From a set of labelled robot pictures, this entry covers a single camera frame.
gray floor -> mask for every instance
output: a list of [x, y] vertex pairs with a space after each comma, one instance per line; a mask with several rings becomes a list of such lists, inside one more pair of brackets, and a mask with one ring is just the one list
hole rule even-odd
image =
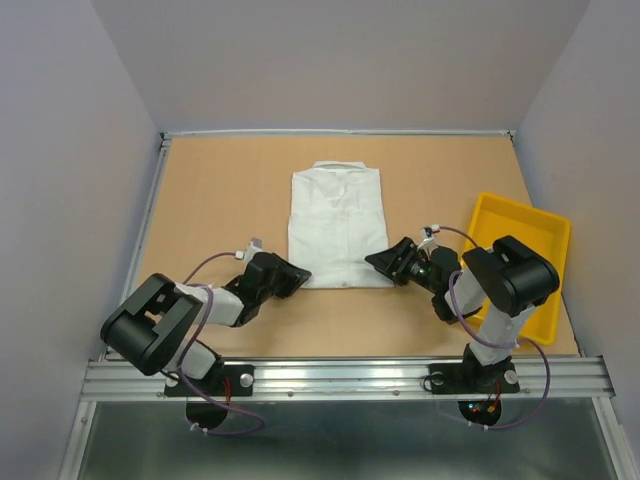
[[[535, 402], [504, 402], [504, 420]], [[98, 407], [82, 478], [614, 479], [589, 399], [550, 400], [530, 423], [483, 432], [435, 402], [289, 403], [250, 408], [267, 428], [217, 439], [189, 432], [180, 403]]]

wooden table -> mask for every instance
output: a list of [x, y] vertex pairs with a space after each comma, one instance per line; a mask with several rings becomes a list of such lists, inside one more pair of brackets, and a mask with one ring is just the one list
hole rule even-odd
[[[529, 203], [511, 142], [503, 137], [220, 137], [171, 144], [138, 283], [154, 272], [182, 279], [205, 257], [243, 250], [252, 237], [287, 258], [291, 175], [315, 161], [363, 161], [380, 169], [390, 245], [441, 223], [466, 230], [489, 191]], [[462, 248], [454, 234], [439, 243]], [[243, 271], [214, 261], [194, 281], [223, 285]], [[441, 322], [431, 294], [391, 289], [299, 290], [267, 301], [242, 328], [207, 326], [200, 337], [225, 356], [327, 357], [460, 355], [469, 341]], [[578, 353], [562, 308], [549, 354]], [[533, 354], [523, 346], [516, 353]]]

wall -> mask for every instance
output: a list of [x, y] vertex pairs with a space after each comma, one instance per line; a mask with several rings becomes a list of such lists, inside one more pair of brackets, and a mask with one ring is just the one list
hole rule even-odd
[[572, 324], [603, 354], [640, 461], [640, 3], [594, 0], [516, 135], [536, 205], [571, 218]]
[[0, 15], [0, 476], [57, 478], [124, 277], [154, 124], [87, 0]]
[[162, 131], [514, 128], [588, 0], [93, 0]]

yellow basket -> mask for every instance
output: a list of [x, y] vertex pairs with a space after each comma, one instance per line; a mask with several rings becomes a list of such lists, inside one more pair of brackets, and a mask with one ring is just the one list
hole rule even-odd
[[[529, 318], [521, 332], [523, 337], [542, 345], [553, 345], [556, 341], [570, 232], [571, 222], [567, 218], [491, 193], [482, 193], [478, 197], [469, 227], [469, 235], [484, 248], [493, 245], [494, 240], [500, 237], [512, 235], [549, 260], [558, 271], [560, 288]], [[466, 241], [464, 247], [466, 251], [473, 245]], [[488, 304], [487, 300], [482, 310], [469, 318], [469, 322], [481, 324]]]

gray wall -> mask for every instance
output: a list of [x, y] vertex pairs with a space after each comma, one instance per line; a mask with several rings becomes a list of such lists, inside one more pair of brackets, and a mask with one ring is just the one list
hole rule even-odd
[[93, 0], [163, 131], [514, 128], [588, 0]]
[[568, 216], [564, 297], [603, 354], [640, 460], [640, 2], [594, 0], [516, 135], [536, 205]]
[[88, 0], [4, 2], [0, 65], [0, 476], [41, 480], [117, 301], [157, 135]]

